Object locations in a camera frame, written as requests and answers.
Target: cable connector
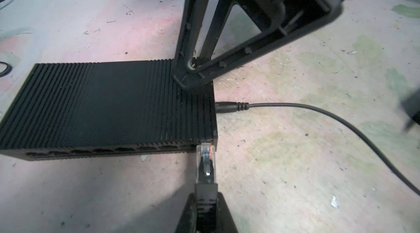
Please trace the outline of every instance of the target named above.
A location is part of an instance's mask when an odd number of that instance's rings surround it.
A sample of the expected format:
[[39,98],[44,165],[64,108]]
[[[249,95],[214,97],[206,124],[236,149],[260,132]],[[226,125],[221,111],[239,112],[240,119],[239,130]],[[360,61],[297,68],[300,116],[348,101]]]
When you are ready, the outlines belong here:
[[233,113],[249,109],[249,103],[217,102],[215,103],[216,114]]

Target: concrete floor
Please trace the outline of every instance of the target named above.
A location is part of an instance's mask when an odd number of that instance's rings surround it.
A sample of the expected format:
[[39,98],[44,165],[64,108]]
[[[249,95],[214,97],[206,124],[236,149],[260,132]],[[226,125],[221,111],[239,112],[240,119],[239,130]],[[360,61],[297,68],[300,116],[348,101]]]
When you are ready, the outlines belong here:
[[[407,116],[399,108],[420,85],[419,1],[346,0],[331,25],[216,79],[216,100],[331,110],[419,187],[420,127],[403,133]],[[36,62],[172,58],[183,2],[1,3],[0,61],[14,69],[0,78],[0,117]],[[204,30],[216,3],[210,0]],[[256,33],[235,9],[216,54]],[[240,232],[420,232],[420,198],[338,122],[292,108],[217,120],[219,191]],[[0,232],[173,232],[194,179],[193,154],[0,156]]]

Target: black bracket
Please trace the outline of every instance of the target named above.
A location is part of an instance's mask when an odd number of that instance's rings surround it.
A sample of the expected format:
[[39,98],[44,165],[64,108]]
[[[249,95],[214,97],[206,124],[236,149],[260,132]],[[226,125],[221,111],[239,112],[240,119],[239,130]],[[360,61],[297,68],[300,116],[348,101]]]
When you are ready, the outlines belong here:
[[[212,81],[243,64],[284,46],[335,20],[343,0],[219,0],[197,65],[193,54],[208,0],[185,0],[181,31],[173,60],[173,78],[182,89]],[[234,5],[239,5],[261,33],[212,59]]]
[[223,194],[218,192],[214,161],[214,146],[197,146],[195,194],[188,196],[175,233],[238,233]]

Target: white debris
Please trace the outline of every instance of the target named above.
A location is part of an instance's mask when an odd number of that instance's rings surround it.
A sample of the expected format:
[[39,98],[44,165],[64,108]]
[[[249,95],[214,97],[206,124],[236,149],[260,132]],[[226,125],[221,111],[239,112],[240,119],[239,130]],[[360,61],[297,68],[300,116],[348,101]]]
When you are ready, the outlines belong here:
[[148,156],[149,156],[148,154],[142,154],[142,155],[140,156],[140,158],[142,159],[142,162],[143,162],[144,160],[146,160],[146,158],[147,158]]
[[337,203],[337,199],[335,195],[333,195],[333,198],[331,199],[331,206],[335,208],[339,208],[339,203]]

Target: ribbed switch casing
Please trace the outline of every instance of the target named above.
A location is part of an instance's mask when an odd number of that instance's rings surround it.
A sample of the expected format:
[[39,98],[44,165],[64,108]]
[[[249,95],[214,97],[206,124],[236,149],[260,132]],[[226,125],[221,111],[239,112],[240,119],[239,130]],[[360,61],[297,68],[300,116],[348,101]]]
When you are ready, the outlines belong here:
[[0,123],[26,160],[195,152],[217,145],[213,83],[183,91],[171,60],[35,64]]

